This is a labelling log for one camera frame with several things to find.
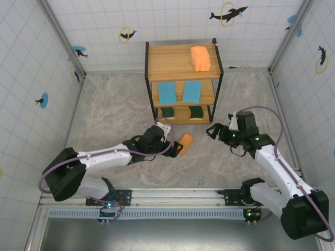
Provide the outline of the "orange thick sponge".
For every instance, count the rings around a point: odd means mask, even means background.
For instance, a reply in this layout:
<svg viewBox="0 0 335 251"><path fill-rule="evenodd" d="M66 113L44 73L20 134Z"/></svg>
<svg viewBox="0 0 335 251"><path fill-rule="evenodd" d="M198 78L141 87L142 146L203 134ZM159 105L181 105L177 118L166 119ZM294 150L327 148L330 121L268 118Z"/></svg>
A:
<svg viewBox="0 0 335 251"><path fill-rule="evenodd" d="M195 72L209 72L211 61L205 46L191 47L191 63Z"/></svg>
<svg viewBox="0 0 335 251"><path fill-rule="evenodd" d="M185 133L180 139L179 143L183 146L179 155L184 156L191 144L193 143L193 136L190 133Z"/></svg>

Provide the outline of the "green yellow scouring sponge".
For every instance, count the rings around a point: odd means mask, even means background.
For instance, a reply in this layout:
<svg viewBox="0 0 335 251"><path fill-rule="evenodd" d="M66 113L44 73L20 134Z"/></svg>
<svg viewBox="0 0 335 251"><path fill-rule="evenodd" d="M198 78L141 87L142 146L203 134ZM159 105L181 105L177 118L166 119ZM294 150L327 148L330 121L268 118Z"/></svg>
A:
<svg viewBox="0 0 335 251"><path fill-rule="evenodd" d="M197 120L197 121L203 120L204 112L201 106L189 106L188 108L191 113L189 118L190 120Z"/></svg>
<svg viewBox="0 0 335 251"><path fill-rule="evenodd" d="M174 119L175 112L173 107L161 107L160 110L163 117L169 120Z"/></svg>

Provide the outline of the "blue sponge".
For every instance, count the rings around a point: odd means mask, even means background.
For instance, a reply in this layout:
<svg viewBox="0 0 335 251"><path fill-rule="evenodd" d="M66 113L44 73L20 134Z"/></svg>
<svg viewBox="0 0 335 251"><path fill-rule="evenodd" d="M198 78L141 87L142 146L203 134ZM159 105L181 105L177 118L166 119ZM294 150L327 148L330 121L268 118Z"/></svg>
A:
<svg viewBox="0 0 335 251"><path fill-rule="evenodd" d="M183 102L198 104L200 102L202 83L198 81L186 81L183 93Z"/></svg>
<svg viewBox="0 0 335 251"><path fill-rule="evenodd" d="M159 82L158 91L160 104L169 105L177 102L174 82Z"/></svg>

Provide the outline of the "blue circle dolphin sticker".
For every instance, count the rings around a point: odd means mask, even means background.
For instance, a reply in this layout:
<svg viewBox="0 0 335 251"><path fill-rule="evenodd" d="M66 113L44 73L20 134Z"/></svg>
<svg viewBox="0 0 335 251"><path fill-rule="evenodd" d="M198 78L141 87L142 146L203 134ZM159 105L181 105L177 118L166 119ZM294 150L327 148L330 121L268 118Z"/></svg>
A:
<svg viewBox="0 0 335 251"><path fill-rule="evenodd" d="M39 105L41 109L45 109L49 102L49 95L47 93L43 93L40 99L35 100L36 105Z"/></svg>

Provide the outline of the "blue oval dolphin sticker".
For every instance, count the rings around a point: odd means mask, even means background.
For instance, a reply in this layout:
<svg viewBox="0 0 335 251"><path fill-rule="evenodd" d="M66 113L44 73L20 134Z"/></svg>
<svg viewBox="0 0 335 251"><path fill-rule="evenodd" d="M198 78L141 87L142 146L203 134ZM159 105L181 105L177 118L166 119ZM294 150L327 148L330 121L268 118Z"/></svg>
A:
<svg viewBox="0 0 335 251"><path fill-rule="evenodd" d="M80 45L75 45L72 47L74 52L77 54L78 57L85 57L88 58L88 54L85 54L84 52L86 51L86 48Z"/></svg>

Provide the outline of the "aluminium mounting rail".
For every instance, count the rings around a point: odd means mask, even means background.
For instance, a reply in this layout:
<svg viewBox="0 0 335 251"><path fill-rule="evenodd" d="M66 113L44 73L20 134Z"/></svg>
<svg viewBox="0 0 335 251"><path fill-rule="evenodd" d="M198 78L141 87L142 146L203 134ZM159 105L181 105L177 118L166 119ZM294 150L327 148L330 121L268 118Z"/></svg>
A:
<svg viewBox="0 0 335 251"><path fill-rule="evenodd" d="M279 203L284 207L294 197L304 194L298 186L292 185L291 195L278 188L269 187L265 183L259 183L254 188L264 189L271 193L270 206ZM226 206L223 196L216 193L217 190L232 188L126 188L132 190L130 206L126 208L247 208L246 206ZM43 194L39 207L41 208L100 208L103 206L86 206L86 198L73 196L64 201L55 201L52 195Z"/></svg>

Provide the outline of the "aluminium side rail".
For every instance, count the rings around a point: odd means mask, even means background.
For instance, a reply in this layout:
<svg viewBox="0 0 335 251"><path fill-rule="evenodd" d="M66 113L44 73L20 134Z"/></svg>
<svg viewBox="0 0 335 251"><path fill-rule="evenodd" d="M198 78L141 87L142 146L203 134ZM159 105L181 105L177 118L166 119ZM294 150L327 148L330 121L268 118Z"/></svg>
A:
<svg viewBox="0 0 335 251"><path fill-rule="evenodd" d="M78 104L79 96L82 90L83 83L78 84L78 88L74 93L74 96L71 96L71 102L69 108L65 111L67 118L67 128L63 146L66 145L69 138L69 131L73 123L73 117L75 115L76 107ZM69 193L68 197L75 194L80 186L80 183L83 180L83 177L86 173L86 165L81 163L81 159L86 156L78 156L72 147L63 149L59 154L57 159L60 159L60 162L57 164L57 168L54 172L56 181L54 182L54 187L58 193Z"/></svg>
<svg viewBox="0 0 335 251"><path fill-rule="evenodd" d="M301 164L300 164L300 160L299 160L299 157L298 157L298 154L297 154L297 151L296 151L296 147L295 147L294 142L293 142L291 131L290 131L289 125L287 123L287 119L286 119L286 115L285 115L285 111L284 111L284 105L283 105L283 102L281 101L280 94L279 94L278 87L277 87L278 83L276 81L276 77L274 76L274 74L272 74L272 75L269 74L268 75L268 80L269 80L269 85L270 85L270 88L271 88L271 91L272 91L272 94L273 94L273 97L274 97L274 101L275 101L275 104L276 104L276 109L277 109L278 114L281 116L281 119L283 121L285 140L286 140L286 143L288 145L288 150L289 150L289 153L290 153L290 156L291 156L291 163L293 165L293 169L299 177L301 177L303 180L305 180L305 176L304 176Z"/></svg>

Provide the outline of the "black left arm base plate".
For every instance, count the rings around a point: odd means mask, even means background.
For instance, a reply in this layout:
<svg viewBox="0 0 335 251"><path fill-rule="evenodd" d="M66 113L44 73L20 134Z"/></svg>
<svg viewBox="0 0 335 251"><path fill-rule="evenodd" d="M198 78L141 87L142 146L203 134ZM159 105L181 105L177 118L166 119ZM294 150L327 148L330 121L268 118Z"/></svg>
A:
<svg viewBox="0 0 335 251"><path fill-rule="evenodd" d="M121 206L130 206L132 190L129 189L116 189L109 192L105 197L94 200L92 198L86 198L86 206L105 206L111 202L117 202Z"/></svg>

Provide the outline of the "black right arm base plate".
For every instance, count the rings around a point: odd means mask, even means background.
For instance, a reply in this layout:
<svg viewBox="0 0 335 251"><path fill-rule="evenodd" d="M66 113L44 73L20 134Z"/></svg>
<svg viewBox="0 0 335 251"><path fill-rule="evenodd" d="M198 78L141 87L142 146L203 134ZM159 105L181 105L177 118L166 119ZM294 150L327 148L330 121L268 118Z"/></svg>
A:
<svg viewBox="0 0 335 251"><path fill-rule="evenodd" d="M223 189L217 190L216 193L223 196L226 206L264 206L270 208L271 193L264 189L254 187L250 189Z"/></svg>

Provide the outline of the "wooden three-tier shelf black frame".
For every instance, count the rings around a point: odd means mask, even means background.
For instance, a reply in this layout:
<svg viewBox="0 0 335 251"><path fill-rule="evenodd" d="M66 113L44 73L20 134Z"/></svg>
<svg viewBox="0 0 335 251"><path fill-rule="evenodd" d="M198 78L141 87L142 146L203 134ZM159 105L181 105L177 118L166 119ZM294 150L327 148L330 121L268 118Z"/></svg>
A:
<svg viewBox="0 0 335 251"><path fill-rule="evenodd" d="M144 79L147 86L153 117L161 114L161 107L173 107L175 115L171 119L174 125L211 123L214 119L217 100L220 93L224 70L215 38L211 43L200 44L208 50L211 68L209 72L195 72L191 63L191 47L196 44L156 45L146 43ZM202 83L200 102L198 104L183 102L186 81ZM174 82L175 104L162 105L159 102L159 82ZM190 120L189 106L201 106L203 120Z"/></svg>

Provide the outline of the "aluminium corner post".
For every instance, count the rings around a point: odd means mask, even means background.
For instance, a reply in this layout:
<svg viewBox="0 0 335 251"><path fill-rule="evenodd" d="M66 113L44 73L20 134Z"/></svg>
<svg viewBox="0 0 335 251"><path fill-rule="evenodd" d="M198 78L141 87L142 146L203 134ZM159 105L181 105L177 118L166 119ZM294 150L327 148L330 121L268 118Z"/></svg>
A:
<svg viewBox="0 0 335 251"><path fill-rule="evenodd" d="M315 0L304 0L301 8L299 9L299 12L296 15L295 20L290 25L290 28L288 30L288 33L283 40L281 46L279 47L279 50L277 51L275 58L271 64L271 66L268 68L269 75L272 76L275 70L278 68L280 62L282 61L284 55L288 51L289 47L291 46L294 39L297 37L297 34L302 28L303 22L306 19L311 7L313 6Z"/></svg>
<svg viewBox="0 0 335 251"><path fill-rule="evenodd" d="M69 61L72 63L74 67L74 71L79 76L80 80L85 80L86 73L79 61L79 57L73 50L71 43L69 42L65 32L63 31L61 25L59 24L55 14L53 13L49 3L47 0L37 0L37 4L41 8L43 14L45 15L46 19L48 20L51 28L53 29L56 37L59 39L61 45L63 46L64 50L67 53Z"/></svg>

